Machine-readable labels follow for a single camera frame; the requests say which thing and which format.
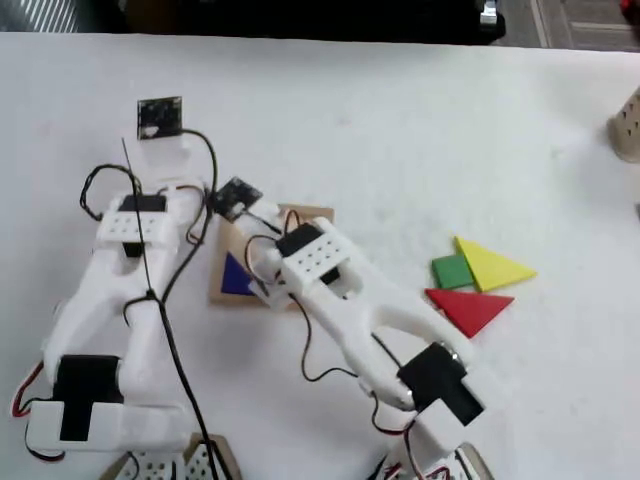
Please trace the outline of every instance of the blue triangle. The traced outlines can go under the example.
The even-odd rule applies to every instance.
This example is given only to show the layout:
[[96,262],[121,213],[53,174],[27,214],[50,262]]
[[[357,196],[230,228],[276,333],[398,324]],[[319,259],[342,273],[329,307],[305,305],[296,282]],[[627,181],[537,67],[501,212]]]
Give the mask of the blue triangle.
[[224,272],[222,274],[220,291],[233,295],[253,295],[253,292],[249,290],[250,283],[251,277],[249,277],[249,274],[247,274],[244,268],[242,268],[242,265],[233,258],[233,255],[227,253],[227,258],[224,261]]

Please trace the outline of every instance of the yellow triangle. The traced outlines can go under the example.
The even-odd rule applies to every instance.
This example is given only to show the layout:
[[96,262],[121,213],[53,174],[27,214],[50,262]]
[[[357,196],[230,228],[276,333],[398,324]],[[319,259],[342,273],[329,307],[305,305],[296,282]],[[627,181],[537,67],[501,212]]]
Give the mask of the yellow triangle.
[[491,252],[475,242],[455,237],[460,250],[467,259],[480,291],[504,287],[536,275],[536,271]]

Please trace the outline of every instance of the cable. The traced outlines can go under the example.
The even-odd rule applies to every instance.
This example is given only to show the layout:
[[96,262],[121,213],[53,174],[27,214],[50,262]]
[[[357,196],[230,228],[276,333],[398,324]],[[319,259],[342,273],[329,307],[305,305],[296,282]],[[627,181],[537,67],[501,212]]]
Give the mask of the cable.
[[[195,131],[185,131],[185,133],[194,133]],[[211,143],[209,142],[209,140],[202,135],[199,132],[195,132],[194,134],[197,134],[198,136],[202,137],[205,142],[207,143],[207,146],[209,147],[209,150],[211,152],[212,155],[212,162],[213,162],[213,186],[215,188],[215,184],[217,181],[217,161],[215,158],[215,153],[213,151],[213,147],[211,146]],[[97,173],[99,172],[101,169],[103,168],[109,168],[108,166],[105,165],[101,165],[99,167],[96,167],[96,169],[94,169],[94,172]],[[180,378],[180,382],[182,383],[182,386],[185,390],[185,393],[187,394],[187,397],[189,398],[189,401],[191,403],[191,406],[193,408],[193,411],[195,413],[196,416],[196,420],[198,421],[198,425],[200,427],[201,433],[202,433],[202,437],[207,439],[207,442],[205,443],[206,446],[206,450],[207,450],[207,455],[209,457],[209,463],[211,464],[211,473],[212,476],[214,478],[214,480],[219,480],[218,477],[218,472],[216,471],[216,467],[215,467],[215,457],[213,454],[213,450],[211,448],[211,442],[209,441],[209,433],[207,431],[207,427],[204,423],[204,418],[202,417],[202,413],[200,411],[200,406],[198,405],[198,402],[195,398],[195,395],[193,394],[193,390],[191,389],[191,385],[189,384],[189,380],[184,372],[184,369],[182,367],[182,362],[180,360],[180,356],[178,354],[178,350],[176,347],[176,343],[175,343],[175,339],[173,336],[173,330],[171,329],[171,323],[169,322],[169,318],[167,316],[167,311],[166,311],[166,307],[165,307],[165,302],[169,297],[169,294],[171,293],[171,290],[173,288],[173,286],[175,285],[176,281],[178,280],[178,278],[180,277],[180,274],[182,273],[182,271],[185,269],[185,267],[189,264],[189,262],[191,261],[191,259],[193,258],[193,256],[195,255],[195,253],[198,251],[198,249],[200,248],[200,246],[203,244],[204,242],[204,237],[205,234],[207,232],[207,226],[209,224],[209,221],[211,220],[211,216],[212,216],[212,211],[211,208],[209,207],[208,203],[206,206],[206,216],[205,216],[205,220],[204,220],[204,225],[202,227],[202,232],[200,234],[200,238],[198,239],[198,241],[196,242],[196,244],[194,245],[194,247],[191,249],[191,251],[189,252],[189,254],[187,255],[187,257],[183,260],[183,262],[180,264],[180,266],[176,269],[176,271],[174,272],[173,276],[171,277],[171,279],[169,280],[168,284],[167,284],[167,288],[165,289],[163,295],[162,295],[162,300],[160,300],[156,294],[156,292],[153,290],[153,286],[151,285],[151,279],[149,277],[149,270],[148,270],[148,263],[147,263],[147,251],[146,251],[146,246],[145,246],[145,242],[144,242],[144,236],[142,233],[142,226],[141,226],[141,220],[140,220],[140,207],[138,204],[138,192],[136,190],[136,184],[134,182],[134,175],[131,171],[126,171],[125,173],[127,173],[127,175],[129,176],[129,178],[131,179],[132,182],[132,191],[133,191],[133,199],[134,199],[134,208],[135,208],[135,213],[136,213],[136,218],[138,221],[138,233],[140,235],[140,245],[141,245],[141,251],[142,251],[142,258],[144,261],[144,266],[145,266],[145,274],[146,274],[146,280],[147,280],[147,286],[148,286],[148,290],[147,293],[145,294],[144,297],[140,297],[137,299],[133,299],[128,301],[127,303],[125,303],[125,306],[123,307],[123,317],[125,318],[125,321],[128,323],[128,320],[126,320],[126,309],[129,308],[131,305],[141,302],[141,301],[154,301],[157,305],[158,305],[158,310],[160,312],[160,318],[162,320],[162,325],[164,327],[164,331],[167,337],[167,342],[169,344],[169,350],[171,352],[171,357],[173,359],[173,363],[176,367],[176,370],[178,372],[178,377]],[[85,199],[86,199],[86,189],[88,189],[87,186],[87,182],[85,182],[85,188],[83,188],[83,192],[85,195]],[[207,193],[208,191],[205,189],[205,198],[207,197]]]
[[404,446],[407,449],[407,456],[409,457],[409,463],[411,464],[413,473],[415,473],[418,480],[425,480],[424,475],[422,475],[420,468],[416,464],[416,459],[413,458],[413,453],[411,453],[411,443],[409,442],[409,431],[411,430],[411,427],[413,427],[414,423],[415,423],[415,420],[409,423],[407,428],[405,428],[404,432],[402,433],[402,438],[404,439]]
[[276,242],[276,239],[273,237],[270,237],[269,235],[253,235],[252,237],[249,238],[249,240],[247,240],[246,245],[244,246],[244,263],[247,266],[247,269],[249,270],[249,273],[251,274],[251,276],[258,282],[258,283],[262,283],[263,285],[261,286],[261,288],[264,290],[264,285],[275,285],[277,282],[277,274],[276,274],[276,278],[274,278],[273,280],[265,280],[264,278],[261,278],[253,269],[253,264],[251,263],[251,243],[255,240],[258,239],[264,239],[264,240],[271,240],[273,243]]
[[[127,302],[127,304],[132,305],[133,303],[137,303],[138,301],[153,301],[158,305],[158,310],[160,312],[160,318],[162,320],[162,326],[164,327],[164,332],[167,337],[167,342],[169,343],[169,351],[171,352],[171,357],[173,359],[173,363],[176,367],[176,371],[178,372],[178,377],[180,378],[180,383],[182,383],[182,387],[184,388],[187,397],[189,398],[189,402],[191,403],[191,407],[193,408],[193,412],[196,416],[196,420],[198,422],[198,426],[200,427],[200,431],[202,433],[202,438],[206,438],[209,440],[209,432],[207,431],[207,426],[204,423],[204,418],[202,417],[202,412],[200,411],[200,406],[198,405],[198,401],[191,389],[191,385],[189,383],[189,379],[182,367],[182,361],[180,360],[180,355],[178,354],[178,348],[176,346],[175,338],[173,336],[173,329],[171,328],[171,323],[169,322],[169,317],[167,316],[167,310],[165,308],[164,302],[162,302],[156,295],[153,290],[149,290],[145,297],[140,297],[139,299],[131,300]],[[211,448],[211,442],[207,441],[205,443],[205,447],[207,450],[207,455],[209,457],[209,462],[211,463],[211,473],[213,475],[214,480],[219,480],[218,472],[216,471],[215,463],[214,463],[214,454]]]
[[127,167],[129,167],[129,171],[133,173],[133,167],[129,160],[129,152],[127,152],[127,144],[124,142],[124,137],[120,137],[120,140],[122,141],[122,149],[124,150],[124,159],[127,161]]
[[393,363],[396,364],[396,366],[398,368],[402,368],[402,363],[400,363],[400,360],[398,360],[398,357],[396,357],[393,352],[389,349],[389,347],[387,346],[386,343],[384,343],[382,341],[382,339],[376,335],[375,333],[371,332],[371,336],[373,337],[373,339],[378,343],[378,345],[380,345],[382,347],[382,349],[387,352],[387,355],[389,355],[389,357],[391,357],[391,360],[393,360]]
[[276,227],[275,225],[273,225],[272,223],[267,222],[264,218],[259,217],[258,215],[256,215],[255,213],[250,212],[249,210],[245,210],[243,212],[244,215],[249,215],[251,218],[254,218],[256,220],[258,220],[260,223],[262,223],[263,225],[265,225],[269,230],[271,230],[273,233],[277,233],[278,235],[282,235],[282,230],[280,230],[278,227]]
[[433,480],[438,480],[436,477],[438,475],[440,475],[441,473],[444,473],[444,479],[445,480],[450,480],[451,479],[451,470],[449,470],[449,467],[447,467],[446,465],[442,465],[441,467],[436,468],[435,470],[433,470],[432,472],[427,474],[427,479],[433,479]]
[[462,455],[460,455],[460,452],[457,449],[454,452],[454,456],[458,461],[458,463],[460,464],[460,466],[462,467],[464,474],[467,476],[469,480],[471,480],[473,477],[471,477],[471,472],[467,468],[467,463],[464,461],[464,459],[462,458]]
[[296,305],[298,305],[298,308],[300,309],[300,312],[304,316],[305,322],[307,323],[307,341],[304,344],[304,350],[302,351],[302,359],[300,360],[300,370],[302,371],[302,376],[304,377],[304,379],[307,382],[311,382],[311,383],[319,382],[324,377],[329,375],[331,372],[342,372],[349,375],[350,377],[358,378],[358,375],[356,375],[355,373],[340,367],[329,368],[328,370],[325,370],[317,377],[310,377],[307,374],[307,367],[306,367],[307,354],[309,353],[309,347],[311,346],[311,336],[312,336],[311,320],[309,319],[309,315],[307,314],[307,311],[304,309],[304,307],[302,306],[300,301],[295,297],[295,295],[290,294],[289,296],[296,303]]
[[40,362],[31,369],[27,377],[19,384],[16,393],[13,395],[11,403],[9,404],[9,413],[13,418],[26,417],[31,412],[31,409],[28,408],[31,402],[34,400],[40,400],[39,398],[31,398],[27,400],[24,405],[20,405],[22,403],[22,396],[24,395],[24,392],[38,378],[43,368],[44,362],[40,360]]
[[[208,190],[206,189],[205,189],[205,195],[208,196]],[[200,238],[195,243],[191,251],[187,254],[187,256],[182,261],[182,263],[178,266],[176,271],[173,273],[172,277],[169,279],[169,283],[167,283],[167,288],[165,288],[164,293],[162,294],[163,303],[166,303],[166,301],[169,298],[169,295],[171,294],[171,290],[173,290],[173,287],[178,281],[178,278],[180,278],[182,271],[187,267],[187,265],[189,265],[189,262],[191,262],[191,259],[194,257],[194,255],[198,252],[198,250],[204,243],[204,238],[207,234],[207,227],[209,226],[209,222],[211,221],[211,217],[213,216],[213,211],[211,210],[211,207],[209,206],[209,204],[207,204],[205,208],[205,212],[206,214],[204,217],[204,223],[202,224],[202,230],[200,231]]]
[[65,452],[61,452],[57,455],[45,455],[44,453],[37,452],[32,448],[30,448],[29,445],[27,445],[28,431],[29,431],[29,422],[27,422],[27,425],[24,427],[24,446],[27,449],[27,452],[29,452],[32,456],[34,456],[38,460],[41,460],[45,463],[58,463],[64,460],[64,457],[66,456]]
[[140,462],[132,451],[128,451],[127,456],[133,461],[133,464],[136,467],[136,473],[133,475],[133,477],[131,477],[130,480],[136,480],[138,478],[138,475],[140,475]]
[[142,191],[142,185],[140,183],[140,180],[135,175],[133,175],[133,173],[131,173],[131,171],[128,170],[127,167],[123,167],[122,165],[115,165],[115,164],[111,164],[111,163],[105,163],[103,165],[98,165],[87,176],[86,180],[84,181],[84,186],[82,187],[82,191],[80,192],[80,208],[82,208],[85,212],[87,212],[89,214],[89,216],[91,218],[93,218],[96,222],[99,222],[99,221],[102,220],[103,214],[102,213],[95,213],[89,207],[89,205],[87,204],[87,192],[89,191],[89,188],[91,188],[91,184],[93,183],[93,180],[95,179],[96,175],[98,175],[98,173],[100,173],[102,170],[117,170],[119,172],[124,173],[133,182],[134,190],[136,190],[137,192],[141,192]]
[[180,132],[188,133],[190,135],[195,135],[196,137],[200,137],[202,140],[204,140],[204,143],[207,144],[207,148],[209,149],[209,153],[211,154],[211,162],[213,165],[213,175],[211,178],[211,193],[215,195],[217,190],[217,184],[218,184],[218,159],[216,158],[216,152],[213,149],[213,145],[211,144],[207,136],[204,133],[199,132],[198,130],[193,130],[191,128],[183,128],[182,130],[180,130]]
[[392,437],[399,437],[400,435],[403,435],[405,432],[404,430],[390,430],[388,428],[382,428],[378,425],[376,417],[378,416],[378,409],[380,408],[380,400],[378,399],[378,396],[375,392],[371,392],[371,394],[375,402],[375,407],[373,408],[373,413],[371,414],[371,423],[373,424],[374,428],[380,433],[384,433],[385,435],[390,435]]
[[202,217],[202,212],[204,212],[204,209],[207,205],[207,196],[205,194],[205,190],[196,185],[178,185],[176,187],[176,190],[187,190],[187,189],[194,190],[200,194],[200,207],[198,208],[198,213],[193,219],[193,222],[191,222],[191,224],[189,225],[189,228],[187,228],[187,231],[184,235],[184,239],[186,240],[186,242],[190,245],[195,246],[195,244],[198,243],[199,237],[197,237],[192,232],[192,230],[197,225],[198,221],[200,220],[200,217]]
[[295,216],[296,217],[296,228],[298,228],[300,226],[300,224],[302,223],[302,221],[300,220],[300,214],[296,211],[296,210],[289,210],[287,212],[287,216],[284,219],[284,234],[287,235],[289,233],[289,220],[291,220],[291,217]]

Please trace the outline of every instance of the black wire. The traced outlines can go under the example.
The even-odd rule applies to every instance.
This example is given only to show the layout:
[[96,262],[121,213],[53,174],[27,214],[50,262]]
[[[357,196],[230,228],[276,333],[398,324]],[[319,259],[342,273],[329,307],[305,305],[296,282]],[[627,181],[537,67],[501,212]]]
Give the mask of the black wire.
[[189,228],[187,228],[187,231],[184,234],[184,239],[185,241],[190,244],[190,245],[194,245],[198,242],[198,237],[192,232],[192,230],[194,229],[194,227],[197,225],[198,221],[200,220],[200,217],[202,216],[202,212],[204,212],[205,207],[207,206],[207,195],[205,193],[205,190],[198,187],[197,185],[178,185],[176,187],[176,190],[194,190],[196,192],[198,192],[198,194],[200,195],[200,207],[198,208],[198,213],[195,216],[195,218],[193,219],[193,222],[191,222],[191,224],[189,225]]
[[350,372],[349,370],[345,370],[344,368],[340,368],[340,367],[329,368],[329,369],[325,370],[324,372],[322,372],[317,377],[310,377],[307,374],[307,367],[306,367],[307,354],[309,353],[309,347],[311,346],[311,336],[312,336],[311,320],[309,319],[309,315],[307,314],[307,311],[304,309],[304,307],[302,306],[300,301],[295,297],[295,295],[290,294],[289,296],[296,303],[296,305],[298,305],[298,308],[300,309],[300,312],[304,316],[305,322],[307,323],[307,341],[304,344],[304,350],[302,351],[302,359],[300,360],[300,370],[302,371],[302,376],[304,377],[304,379],[307,382],[311,382],[311,383],[319,382],[324,377],[329,375],[331,372],[341,372],[341,373],[345,373],[345,374],[349,375],[350,377],[358,378],[358,375],[356,375],[355,373]]
[[93,180],[95,179],[96,175],[98,175],[98,173],[100,173],[102,170],[117,170],[119,172],[124,173],[125,175],[127,175],[129,177],[129,179],[132,180],[133,182],[133,189],[136,192],[140,192],[142,191],[142,186],[140,184],[140,180],[138,180],[138,178],[133,175],[133,173],[131,173],[131,170],[127,169],[127,167],[123,167],[122,165],[116,165],[116,164],[112,164],[112,163],[105,163],[103,165],[98,165],[96,168],[94,168],[91,173],[87,176],[86,180],[84,181],[84,186],[82,187],[82,191],[80,192],[80,207],[89,214],[89,216],[91,218],[93,218],[96,222],[99,222],[102,220],[102,213],[95,213],[87,204],[87,192],[89,191],[89,188],[91,188],[91,184],[93,183]]
[[260,223],[262,223],[263,225],[265,225],[269,230],[271,230],[273,233],[277,233],[278,235],[282,235],[282,230],[280,230],[278,227],[276,227],[275,225],[273,225],[272,223],[267,222],[264,218],[259,217],[258,215],[256,215],[255,213],[251,213],[249,210],[245,210],[243,212],[245,215],[249,215],[251,218],[255,218],[256,220],[258,220]]
[[287,212],[287,216],[284,219],[284,234],[287,235],[289,233],[289,220],[291,219],[291,216],[295,216],[296,217],[296,228],[300,226],[301,220],[300,220],[300,214],[296,211],[296,210],[289,210]]
[[425,477],[420,472],[418,466],[416,465],[415,458],[413,458],[413,453],[411,452],[411,443],[409,441],[409,432],[411,430],[411,427],[413,427],[414,423],[415,423],[415,420],[411,421],[411,423],[409,423],[409,425],[407,425],[407,428],[403,432],[402,438],[404,439],[404,446],[407,449],[407,456],[409,457],[409,463],[411,464],[411,468],[413,469],[413,473],[420,480],[425,480]]
[[31,397],[30,399],[26,400],[22,406],[18,405],[18,411],[20,413],[23,413],[27,408],[29,408],[29,405],[31,405],[33,402],[46,402],[48,400],[51,400],[50,398],[41,398],[41,397]]
[[133,460],[133,464],[136,467],[136,473],[133,477],[131,477],[131,480],[136,480],[138,478],[138,475],[140,475],[140,462],[138,461],[136,456],[133,454],[133,452],[129,451],[127,452],[127,455],[131,460]]
[[375,392],[371,392],[371,394],[375,402],[375,407],[373,408],[373,412],[371,413],[371,423],[373,424],[373,427],[376,430],[378,430],[380,433],[384,433],[385,435],[391,435],[391,436],[402,435],[404,433],[404,430],[392,430],[389,428],[383,428],[380,425],[378,425],[376,418],[378,416],[378,410],[380,409],[380,400],[378,399],[378,396],[376,395]]
[[[121,166],[121,165],[114,165],[114,164],[109,164],[109,163],[105,163],[103,165],[98,165],[96,168],[94,168],[91,173],[89,173],[89,175],[87,176],[87,179],[84,182],[84,186],[82,187],[82,191],[80,192],[80,206],[82,207],[82,209],[84,211],[86,211],[89,216],[91,216],[91,218],[93,218],[94,220],[97,221],[101,221],[103,214],[96,214],[93,212],[93,210],[91,210],[91,208],[87,205],[87,192],[89,191],[89,188],[91,187],[91,184],[93,183],[93,180],[95,179],[96,175],[98,173],[100,173],[102,170],[117,170],[119,172],[123,172],[125,173],[128,177],[129,180],[131,181],[131,190],[133,191],[133,205],[135,208],[135,212],[136,212],[136,220],[138,222],[138,236],[140,237],[140,244],[142,245],[142,252],[144,253],[145,249],[144,249],[144,237],[142,236],[142,222],[140,221],[140,206],[138,204],[138,194],[139,194],[139,180],[136,178],[136,176],[130,171],[127,170],[125,167]],[[151,279],[149,277],[149,264],[147,263],[147,256],[146,255],[142,255],[143,261],[144,261],[144,273],[145,276],[147,278],[147,285],[149,286],[149,289],[151,289]]]
[[46,463],[58,463],[64,460],[64,457],[66,456],[65,452],[61,452],[58,455],[45,455],[44,453],[37,452],[36,450],[33,450],[32,448],[30,448],[29,445],[27,444],[28,431],[29,431],[29,422],[27,422],[27,424],[24,427],[24,446],[27,449],[27,452],[29,452],[33,457]]
[[[209,148],[209,151],[211,152],[211,159],[212,159],[212,163],[213,163],[212,187],[213,187],[213,192],[215,192],[215,186],[216,186],[217,176],[218,176],[218,166],[217,166],[217,160],[216,160],[215,152],[213,150],[213,146],[209,142],[209,139],[207,139],[207,137],[205,137],[200,132],[197,132],[195,130],[183,130],[183,132],[197,135],[197,136],[201,137],[206,142],[206,144],[207,144],[207,146]],[[148,301],[154,301],[158,305],[158,310],[160,312],[160,318],[162,320],[162,325],[164,327],[164,331],[165,331],[165,334],[166,334],[166,337],[167,337],[167,342],[169,344],[169,350],[171,352],[171,357],[172,357],[173,363],[174,363],[174,365],[176,367],[176,371],[178,372],[178,377],[180,378],[180,382],[182,383],[182,386],[183,386],[183,388],[185,390],[185,393],[187,394],[187,397],[189,398],[189,402],[191,403],[191,406],[193,408],[194,414],[196,416],[196,420],[198,421],[198,425],[200,427],[200,431],[202,433],[202,437],[207,440],[207,442],[205,443],[205,446],[206,446],[206,450],[207,450],[207,456],[209,457],[209,463],[211,464],[212,476],[213,476],[214,480],[219,480],[218,472],[216,471],[216,467],[215,467],[215,460],[214,460],[215,457],[214,457],[214,454],[213,454],[213,450],[211,448],[211,442],[209,441],[209,432],[207,431],[207,427],[206,427],[206,424],[204,422],[204,418],[202,417],[202,412],[200,411],[200,406],[198,405],[198,401],[196,400],[195,395],[193,394],[193,390],[191,389],[191,385],[189,383],[189,379],[187,378],[187,375],[184,372],[184,368],[182,367],[182,362],[180,360],[180,355],[178,354],[178,349],[177,349],[177,346],[176,346],[176,343],[175,343],[175,338],[173,336],[173,330],[171,328],[171,323],[169,321],[169,317],[167,315],[167,311],[166,311],[166,307],[165,307],[165,302],[169,298],[169,294],[171,293],[171,290],[172,290],[173,286],[175,285],[176,281],[180,277],[180,274],[183,272],[183,270],[189,264],[189,262],[191,261],[193,256],[196,254],[196,252],[198,251],[200,246],[202,246],[202,244],[204,243],[204,237],[205,237],[206,232],[207,232],[207,227],[208,227],[209,222],[210,222],[211,217],[212,217],[212,210],[211,210],[211,208],[209,206],[209,203],[206,202],[206,204],[207,204],[207,206],[206,206],[206,216],[205,216],[204,224],[202,226],[202,232],[200,234],[200,238],[198,239],[196,244],[193,246],[193,248],[191,249],[189,254],[186,256],[186,258],[183,260],[183,262],[180,264],[180,266],[174,272],[173,276],[171,277],[171,279],[169,280],[169,282],[167,284],[167,288],[165,289],[165,291],[164,291],[164,293],[162,295],[162,300],[160,300],[158,298],[156,292],[153,290],[153,286],[151,285],[151,281],[150,281],[150,278],[149,278],[149,271],[148,271],[148,265],[147,265],[147,251],[146,251],[146,246],[145,246],[145,242],[144,242],[144,237],[143,237],[143,234],[142,234],[142,227],[141,227],[141,221],[140,221],[140,207],[138,205],[138,193],[136,191],[135,182],[133,181],[133,178],[135,178],[135,177],[133,176],[133,173],[131,171],[128,171],[126,173],[129,175],[129,178],[132,179],[132,190],[133,190],[133,198],[134,198],[134,207],[135,207],[136,217],[137,217],[137,220],[138,220],[138,232],[140,234],[140,244],[141,244],[141,250],[142,250],[142,258],[144,260],[145,272],[146,272],[146,276],[147,276],[147,286],[149,287],[149,289],[148,289],[148,291],[147,291],[147,293],[145,294],[144,297],[140,297],[140,298],[137,298],[137,299],[130,300],[125,304],[125,306],[123,307],[123,317],[125,318],[125,321],[128,323],[128,320],[126,320],[126,309],[129,308],[131,305],[133,305],[135,303],[148,300]],[[205,198],[207,198],[208,197],[207,189],[204,190],[204,193],[205,193]]]
[[216,152],[213,149],[213,145],[211,144],[207,136],[202,132],[199,132],[198,130],[183,128],[181,130],[181,133],[188,133],[190,135],[195,135],[196,137],[200,137],[202,140],[204,140],[204,143],[207,144],[207,148],[209,149],[209,153],[211,154],[211,161],[213,164],[213,175],[211,178],[211,193],[212,195],[215,195],[217,190],[217,184],[218,184],[218,159],[216,158]]
[[213,216],[213,211],[211,210],[211,207],[209,206],[209,204],[207,204],[205,211],[206,211],[206,214],[204,217],[202,230],[200,232],[200,238],[198,238],[198,241],[195,243],[193,248],[189,251],[189,253],[185,257],[185,259],[182,261],[182,263],[178,266],[176,271],[173,273],[173,275],[171,276],[171,279],[169,279],[169,283],[167,283],[167,288],[164,290],[164,293],[162,294],[163,303],[165,303],[169,298],[169,295],[171,294],[171,290],[173,290],[173,287],[178,281],[178,278],[180,277],[180,274],[182,273],[182,271],[187,267],[187,265],[189,265],[189,262],[191,261],[193,256],[198,252],[198,250],[204,243],[204,238],[207,234],[207,227],[209,226],[209,222],[211,221],[211,217]]
[[249,240],[247,240],[247,243],[244,246],[244,264],[247,266],[247,270],[249,271],[249,274],[251,275],[251,278],[253,278],[256,283],[258,284],[258,286],[260,287],[260,289],[262,290],[262,292],[265,294],[265,296],[269,296],[269,292],[267,291],[267,288],[265,287],[265,285],[273,285],[277,282],[278,276],[280,274],[280,272],[277,272],[275,275],[275,278],[273,279],[273,281],[269,281],[266,282],[265,280],[261,279],[258,277],[258,275],[256,275],[256,272],[253,271],[252,269],[252,265],[251,262],[249,261],[249,248],[251,247],[251,242],[253,242],[254,240],[257,240],[259,238],[265,239],[265,240],[271,240],[272,242],[276,242],[276,239],[273,237],[270,237],[269,235],[262,235],[262,234],[257,234],[257,235],[253,235],[249,238]]
[[458,452],[458,449],[456,449],[454,451],[454,455],[456,460],[458,460],[458,463],[460,464],[460,466],[462,467],[462,470],[464,470],[464,474],[467,476],[468,479],[471,479],[471,472],[469,471],[469,469],[467,468],[467,464],[466,462],[463,460],[462,455],[460,455],[460,452]]
[[127,144],[124,142],[124,137],[120,137],[122,141],[122,149],[124,150],[124,159],[127,161],[127,167],[129,171],[133,173],[133,167],[131,167],[131,161],[129,160],[129,152],[127,152]]
[[391,360],[393,360],[393,363],[396,364],[396,366],[398,368],[402,368],[402,363],[400,363],[400,360],[398,360],[398,357],[396,357],[393,352],[389,349],[389,347],[387,346],[386,343],[384,343],[382,341],[382,339],[376,335],[375,333],[371,333],[371,336],[373,337],[373,339],[378,343],[378,345],[380,345],[382,347],[382,349],[387,352],[387,355],[389,355],[389,357],[391,357]]

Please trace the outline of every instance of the wooden board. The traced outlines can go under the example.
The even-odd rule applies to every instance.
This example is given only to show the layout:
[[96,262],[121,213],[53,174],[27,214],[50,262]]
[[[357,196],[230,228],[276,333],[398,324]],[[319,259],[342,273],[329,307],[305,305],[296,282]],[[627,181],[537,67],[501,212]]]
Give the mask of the wooden board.
[[[316,217],[324,217],[333,223],[334,210],[327,207],[314,207],[308,205],[296,205],[283,203],[279,205],[281,209],[296,210],[300,214],[303,221],[309,221]],[[234,295],[223,293],[222,277],[224,275],[224,264],[227,253],[231,253],[234,258],[247,271],[244,262],[245,242],[240,232],[233,224],[222,219],[218,227],[218,237],[214,245],[215,251],[213,255],[213,268],[211,270],[211,280],[209,282],[209,299],[212,303],[222,305],[242,305],[242,306],[260,306],[264,305],[257,297],[249,295]]]

